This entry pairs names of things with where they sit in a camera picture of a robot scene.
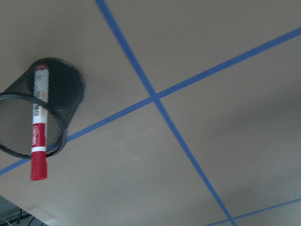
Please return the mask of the red white whiteboard marker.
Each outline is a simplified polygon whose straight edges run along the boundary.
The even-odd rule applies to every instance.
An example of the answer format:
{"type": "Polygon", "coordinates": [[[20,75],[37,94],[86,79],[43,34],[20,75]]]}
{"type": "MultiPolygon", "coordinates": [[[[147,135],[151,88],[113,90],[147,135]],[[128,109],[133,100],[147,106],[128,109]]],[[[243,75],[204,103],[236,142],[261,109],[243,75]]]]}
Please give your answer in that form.
{"type": "MultiPolygon", "coordinates": [[[[49,66],[39,64],[34,71],[33,97],[43,103],[48,102],[49,66]]],[[[47,150],[48,111],[34,103],[32,107],[32,148],[31,180],[44,180],[48,176],[47,150]]]]}

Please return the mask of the black mesh cup far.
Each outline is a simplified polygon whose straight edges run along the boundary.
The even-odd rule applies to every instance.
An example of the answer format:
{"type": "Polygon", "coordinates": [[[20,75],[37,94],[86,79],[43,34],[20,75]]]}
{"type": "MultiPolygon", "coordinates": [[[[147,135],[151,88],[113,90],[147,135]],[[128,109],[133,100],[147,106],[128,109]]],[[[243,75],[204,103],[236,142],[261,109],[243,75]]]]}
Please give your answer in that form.
{"type": "Polygon", "coordinates": [[[32,148],[34,71],[40,64],[49,69],[47,157],[59,153],[67,141],[67,128],[83,101],[86,85],[80,72],[69,62],[58,58],[43,58],[0,94],[0,148],[2,151],[29,159],[32,148]]]}

